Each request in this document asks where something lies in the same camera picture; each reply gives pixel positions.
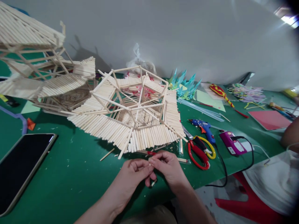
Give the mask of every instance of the plastic bag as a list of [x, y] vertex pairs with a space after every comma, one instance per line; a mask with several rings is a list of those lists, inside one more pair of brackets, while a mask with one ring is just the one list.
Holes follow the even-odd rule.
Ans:
[[[157, 74], [156, 72], [156, 68], [155, 65], [150, 62], [150, 61], [144, 61], [141, 57], [140, 57], [140, 52], [139, 52], [139, 44], [135, 44], [133, 51], [135, 53], [135, 58], [129, 62], [127, 62], [126, 66], [128, 68], [130, 67], [135, 67], [135, 66], [139, 66], [141, 65], [142, 68], [148, 70], [149, 72], [153, 73], [153, 74]], [[139, 68], [135, 68], [130, 70], [131, 72], [140, 75], [140, 69]]]

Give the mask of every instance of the green tabletop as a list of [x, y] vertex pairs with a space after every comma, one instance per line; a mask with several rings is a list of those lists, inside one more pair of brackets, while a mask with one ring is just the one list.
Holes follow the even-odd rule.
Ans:
[[[281, 106], [294, 108], [294, 105], [290, 104], [290, 99], [281, 93], [265, 91], [265, 94], [268, 98], [275, 96], [275, 102]], [[26, 101], [21, 99], [17, 101], [21, 103], [17, 108], [9, 108], [2, 101], [0, 105], [14, 113], [20, 113]], [[248, 110], [243, 109], [245, 103], [234, 102], [234, 105], [237, 110], [247, 114]], [[281, 136], [280, 132], [265, 131], [253, 118], [246, 119], [230, 107], [226, 106], [226, 113], [223, 114], [231, 122], [218, 122], [183, 104], [178, 104], [178, 108], [182, 124], [192, 135], [200, 135], [200, 132], [188, 123], [187, 119], [202, 119], [211, 125], [232, 131], [235, 135], [245, 136], [252, 144], [263, 147], [269, 156], [274, 156], [284, 150], [277, 140]], [[14, 119], [2, 111], [0, 111], [0, 116], [1, 159], [21, 137], [22, 124], [19, 119]], [[0, 218], [0, 223], [73, 223], [103, 195], [124, 161], [144, 158], [143, 155], [128, 153], [118, 160], [114, 157], [119, 153], [117, 149], [100, 162], [100, 159], [113, 148], [112, 144], [107, 144], [106, 141], [84, 133], [66, 117], [41, 111], [24, 114], [24, 117], [30, 117], [36, 122], [34, 131], [28, 130], [28, 133], [55, 133], [58, 134], [58, 138], [19, 202], [10, 214]], [[229, 175], [251, 163], [251, 153], [239, 158], [231, 156], [219, 137], [219, 131], [212, 129], [212, 132]], [[166, 150], [177, 153], [178, 144], [174, 142]], [[189, 158], [186, 151], [181, 157]], [[266, 156], [262, 150], [257, 148], [254, 153], [255, 163], [265, 159]], [[181, 164], [193, 188], [202, 187], [225, 176], [218, 155], [216, 159], [210, 160], [210, 164], [211, 168], [207, 171], [198, 169], [192, 163]], [[138, 186], [125, 211], [118, 219], [145, 211], [173, 197], [164, 177], [158, 174], [158, 181], [152, 189], [145, 187], [144, 183]]]

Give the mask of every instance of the paper crane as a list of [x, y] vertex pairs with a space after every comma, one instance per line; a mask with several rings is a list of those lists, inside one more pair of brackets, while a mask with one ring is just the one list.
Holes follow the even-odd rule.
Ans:
[[194, 93], [197, 90], [201, 80], [194, 85], [194, 80], [196, 74], [194, 74], [189, 81], [185, 79], [185, 75], [187, 70], [185, 70], [180, 77], [177, 76], [177, 69], [173, 76], [168, 80], [169, 86], [168, 88], [171, 90], [177, 89], [177, 96], [184, 100], [191, 100], [194, 98]]

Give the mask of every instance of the red stool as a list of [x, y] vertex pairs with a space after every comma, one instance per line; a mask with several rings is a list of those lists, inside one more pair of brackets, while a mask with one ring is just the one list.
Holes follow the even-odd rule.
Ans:
[[248, 195], [248, 201], [242, 202], [215, 198], [216, 204], [220, 208], [262, 224], [282, 223], [284, 216], [272, 210], [258, 198], [242, 172], [235, 173], [233, 176], [242, 184], [243, 187], [240, 187], [240, 190], [242, 193]]

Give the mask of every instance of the popsicle stick structure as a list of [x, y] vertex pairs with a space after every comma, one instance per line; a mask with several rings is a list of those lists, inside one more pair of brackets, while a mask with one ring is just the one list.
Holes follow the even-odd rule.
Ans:
[[[102, 73], [103, 80], [91, 97], [74, 109], [68, 120], [86, 133], [107, 140], [123, 153], [161, 146], [182, 138], [187, 142], [180, 122], [176, 92], [168, 90], [163, 79], [138, 66], [140, 77], [117, 79], [115, 71]], [[151, 74], [162, 85], [152, 81]]]
[[[60, 111], [79, 107], [90, 98], [97, 82], [95, 59], [73, 61], [63, 47], [65, 25], [60, 24], [62, 33], [0, 2], [0, 60], [12, 72], [0, 82], [0, 94], [30, 100], [45, 112], [67, 116]], [[27, 59], [35, 53], [36, 58]]]

